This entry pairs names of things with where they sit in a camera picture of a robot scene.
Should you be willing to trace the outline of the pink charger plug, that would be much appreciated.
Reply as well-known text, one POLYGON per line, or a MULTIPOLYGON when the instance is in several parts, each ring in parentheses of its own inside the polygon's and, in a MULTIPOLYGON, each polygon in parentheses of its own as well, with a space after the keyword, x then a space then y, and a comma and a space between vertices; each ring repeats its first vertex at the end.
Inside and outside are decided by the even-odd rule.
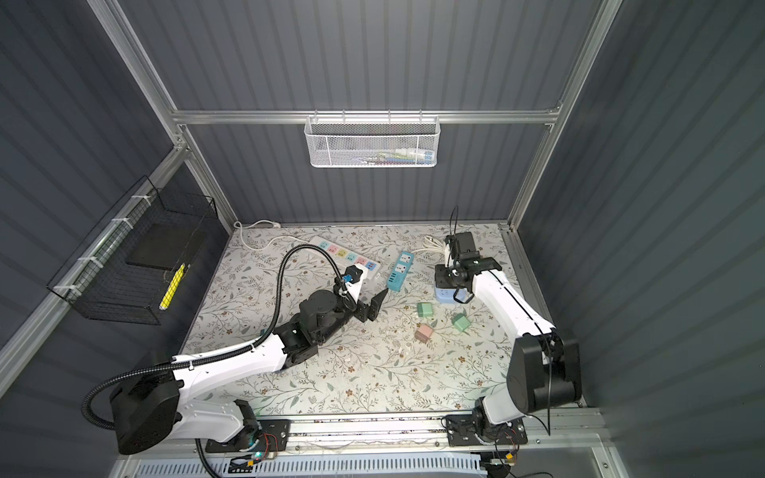
POLYGON ((423 344, 427 344, 432 338, 433 333, 434 329, 431 326, 420 324, 414 333, 414 338, 423 344))

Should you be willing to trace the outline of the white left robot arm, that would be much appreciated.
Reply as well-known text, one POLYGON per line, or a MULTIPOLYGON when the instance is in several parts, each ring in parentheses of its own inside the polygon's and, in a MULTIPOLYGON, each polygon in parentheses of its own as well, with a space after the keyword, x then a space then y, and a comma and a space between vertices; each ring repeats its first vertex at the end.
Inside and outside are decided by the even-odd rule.
POLYGON ((110 396, 119 452, 137 454, 166 439, 187 438, 207 440, 212 452, 276 450, 275 434, 263 429, 245 400, 205 406, 201 396, 247 376, 303 364, 352 318, 362 323, 376 320, 388 292, 361 301, 366 276, 361 267, 348 267, 333 289, 311 294, 264 343, 245 346, 241 355, 225 348, 188 356, 179 370, 122 382, 110 396))

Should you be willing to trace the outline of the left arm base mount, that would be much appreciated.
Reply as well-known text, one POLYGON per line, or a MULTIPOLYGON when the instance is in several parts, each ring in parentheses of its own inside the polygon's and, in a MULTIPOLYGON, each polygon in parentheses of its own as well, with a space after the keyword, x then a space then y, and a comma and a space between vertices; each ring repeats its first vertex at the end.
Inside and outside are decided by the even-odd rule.
POLYGON ((246 424, 227 442, 207 440, 206 453, 276 453, 286 449, 292 422, 288 419, 259 420, 257 425, 246 424))

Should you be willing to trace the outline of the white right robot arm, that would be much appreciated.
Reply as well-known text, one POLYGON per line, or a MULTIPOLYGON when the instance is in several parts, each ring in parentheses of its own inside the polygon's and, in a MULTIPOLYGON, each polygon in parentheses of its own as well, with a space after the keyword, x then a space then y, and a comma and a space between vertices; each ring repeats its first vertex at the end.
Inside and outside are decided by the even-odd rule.
POLYGON ((582 398, 579 341, 556 328, 512 287, 500 264, 483 257, 469 232, 445 239, 443 278, 459 304, 479 300, 514 340, 504 386, 477 401, 477 426, 506 424, 582 398), (462 300, 459 292, 467 297, 462 300))

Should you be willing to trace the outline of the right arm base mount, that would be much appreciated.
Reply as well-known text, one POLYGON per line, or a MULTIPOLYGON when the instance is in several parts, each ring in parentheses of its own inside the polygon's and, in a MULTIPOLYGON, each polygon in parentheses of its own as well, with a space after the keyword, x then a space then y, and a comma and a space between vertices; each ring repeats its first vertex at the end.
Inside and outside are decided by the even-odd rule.
POLYGON ((440 420, 448 444, 452 447, 478 445, 520 446, 528 443, 521 419, 491 424, 479 411, 472 414, 448 414, 440 420))

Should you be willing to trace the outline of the teal power strip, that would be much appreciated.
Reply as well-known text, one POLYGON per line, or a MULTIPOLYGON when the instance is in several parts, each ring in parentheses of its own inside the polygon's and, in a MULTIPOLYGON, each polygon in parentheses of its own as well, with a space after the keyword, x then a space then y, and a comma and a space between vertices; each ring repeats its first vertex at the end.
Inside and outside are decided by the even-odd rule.
POLYGON ((388 277, 388 281, 386 281, 386 286, 388 286, 391 291, 400 292, 402 290, 404 281, 406 281, 406 276, 408 276, 408 271, 412 268, 412 263, 414 263, 414 255, 412 255, 412 253, 408 251, 400 253, 400 256, 396 259, 396 264, 388 277))

